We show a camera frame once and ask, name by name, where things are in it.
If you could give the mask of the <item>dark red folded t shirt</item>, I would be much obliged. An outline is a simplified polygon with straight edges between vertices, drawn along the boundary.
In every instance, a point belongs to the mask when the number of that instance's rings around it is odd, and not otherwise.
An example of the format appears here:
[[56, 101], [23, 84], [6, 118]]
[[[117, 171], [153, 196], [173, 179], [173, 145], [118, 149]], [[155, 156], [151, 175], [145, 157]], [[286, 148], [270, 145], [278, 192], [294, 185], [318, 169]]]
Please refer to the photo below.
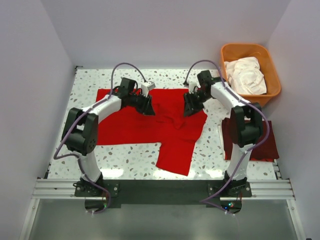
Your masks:
[[[269, 135], [267, 140], [260, 146], [256, 147], [250, 156], [250, 161], [272, 162], [274, 159], [279, 158], [279, 153], [276, 145], [276, 140], [273, 132], [272, 122], [269, 120]], [[229, 134], [230, 119], [224, 118], [221, 122], [222, 139], [224, 159], [230, 160], [233, 143]]]

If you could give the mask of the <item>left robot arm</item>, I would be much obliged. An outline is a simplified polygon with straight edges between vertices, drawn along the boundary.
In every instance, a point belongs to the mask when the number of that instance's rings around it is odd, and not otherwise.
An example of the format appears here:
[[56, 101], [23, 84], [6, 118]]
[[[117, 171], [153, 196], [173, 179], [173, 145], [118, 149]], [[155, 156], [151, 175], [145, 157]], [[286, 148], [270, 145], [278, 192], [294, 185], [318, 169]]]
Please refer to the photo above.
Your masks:
[[85, 108], [74, 107], [69, 110], [58, 149], [65, 145], [70, 151], [66, 156], [77, 158], [81, 171], [78, 182], [81, 190], [86, 190], [92, 196], [99, 196], [106, 190], [94, 153], [99, 123], [126, 107], [133, 107], [142, 115], [154, 116], [149, 92], [155, 87], [152, 81], [138, 85], [137, 81], [124, 77], [120, 85], [111, 89], [101, 100]]

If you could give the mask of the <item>orange plastic basket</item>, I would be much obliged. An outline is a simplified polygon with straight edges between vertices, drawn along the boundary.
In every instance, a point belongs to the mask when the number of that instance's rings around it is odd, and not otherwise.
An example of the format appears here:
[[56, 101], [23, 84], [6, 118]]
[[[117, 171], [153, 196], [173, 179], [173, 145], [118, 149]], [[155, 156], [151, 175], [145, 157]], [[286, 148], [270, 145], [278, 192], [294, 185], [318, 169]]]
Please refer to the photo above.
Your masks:
[[220, 50], [220, 68], [231, 89], [264, 107], [281, 92], [269, 51], [255, 43], [227, 43]]

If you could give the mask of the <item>aluminium rail frame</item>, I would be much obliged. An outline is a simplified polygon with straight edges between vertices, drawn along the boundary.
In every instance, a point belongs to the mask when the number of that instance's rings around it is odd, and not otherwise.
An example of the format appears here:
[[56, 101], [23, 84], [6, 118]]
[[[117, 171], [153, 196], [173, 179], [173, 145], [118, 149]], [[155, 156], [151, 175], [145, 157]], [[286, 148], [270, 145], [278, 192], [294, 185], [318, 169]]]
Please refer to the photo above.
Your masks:
[[[193, 164], [187, 176], [138, 162], [102, 166], [104, 180], [223, 180], [228, 161]], [[248, 185], [236, 195], [210, 198], [196, 205], [124, 204], [94, 214], [85, 198], [75, 196], [80, 179], [76, 164], [69, 173], [50, 164], [31, 194], [20, 238], [75, 240], [222, 239], [305, 240], [292, 184], [275, 162], [250, 161]]]

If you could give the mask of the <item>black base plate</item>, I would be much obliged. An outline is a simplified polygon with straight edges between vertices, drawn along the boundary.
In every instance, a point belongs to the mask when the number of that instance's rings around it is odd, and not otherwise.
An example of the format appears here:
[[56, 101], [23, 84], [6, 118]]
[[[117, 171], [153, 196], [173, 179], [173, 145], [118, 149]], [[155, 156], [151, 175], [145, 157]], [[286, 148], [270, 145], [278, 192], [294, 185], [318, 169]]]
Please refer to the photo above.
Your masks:
[[122, 205], [198, 205], [214, 195], [225, 180], [98, 180], [96, 187], [80, 179], [74, 195], [85, 198], [87, 210]]

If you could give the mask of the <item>bright red t shirt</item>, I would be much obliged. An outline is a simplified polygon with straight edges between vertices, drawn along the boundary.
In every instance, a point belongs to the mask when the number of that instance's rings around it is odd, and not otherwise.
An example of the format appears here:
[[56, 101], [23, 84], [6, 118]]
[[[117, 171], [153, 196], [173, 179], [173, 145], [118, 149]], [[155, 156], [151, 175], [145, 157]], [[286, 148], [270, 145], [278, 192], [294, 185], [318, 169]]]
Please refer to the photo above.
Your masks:
[[153, 89], [155, 115], [140, 114], [131, 106], [111, 114], [98, 125], [97, 145], [160, 143], [156, 166], [187, 176], [207, 115], [200, 111], [185, 117], [185, 93], [187, 89]]

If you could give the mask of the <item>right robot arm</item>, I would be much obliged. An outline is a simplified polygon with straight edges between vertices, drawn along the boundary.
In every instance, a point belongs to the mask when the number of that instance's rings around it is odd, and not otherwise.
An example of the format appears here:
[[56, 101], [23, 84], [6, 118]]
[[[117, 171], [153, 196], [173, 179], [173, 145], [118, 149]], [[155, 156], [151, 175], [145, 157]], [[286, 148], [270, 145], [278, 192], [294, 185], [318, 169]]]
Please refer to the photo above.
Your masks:
[[183, 95], [185, 117], [204, 108], [210, 98], [218, 100], [229, 112], [229, 137], [232, 142], [230, 163], [224, 173], [223, 192], [235, 196], [247, 181], [247, 168], [251, 153], [263, 135], [261, 106], [242, 98], [226, 83], [223, 77], [212, 77], [204, 70], [197, 75], [198, 83], [186, 82], [188, 92]]

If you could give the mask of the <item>white folded t shirt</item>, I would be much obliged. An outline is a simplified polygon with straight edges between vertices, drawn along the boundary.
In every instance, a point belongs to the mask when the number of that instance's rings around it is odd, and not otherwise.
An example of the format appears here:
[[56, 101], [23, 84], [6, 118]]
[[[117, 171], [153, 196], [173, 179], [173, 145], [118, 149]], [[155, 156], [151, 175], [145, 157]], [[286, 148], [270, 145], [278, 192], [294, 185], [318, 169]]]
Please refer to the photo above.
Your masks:
[[223, 157], [223, 159], [225, 159], [226, 154], [225, 154], [225, 149], [224, 149], [224, 138], [223, 138], [222, 125], [219, 124], [217, 126], [217, 129], [218, 129], [219, 140], [220, 140], [220, 145], [221, 145], [222, 157]]

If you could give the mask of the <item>white crumpled t shirt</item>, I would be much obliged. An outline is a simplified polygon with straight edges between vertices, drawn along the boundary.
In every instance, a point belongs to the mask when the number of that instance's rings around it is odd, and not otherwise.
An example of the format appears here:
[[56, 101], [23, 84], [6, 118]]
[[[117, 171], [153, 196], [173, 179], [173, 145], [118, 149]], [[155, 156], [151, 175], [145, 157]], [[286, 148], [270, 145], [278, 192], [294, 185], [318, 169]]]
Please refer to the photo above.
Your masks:
[[239, 95], [264, 95], [267, 85], [256, 57], [224, 62], [227, 80]]

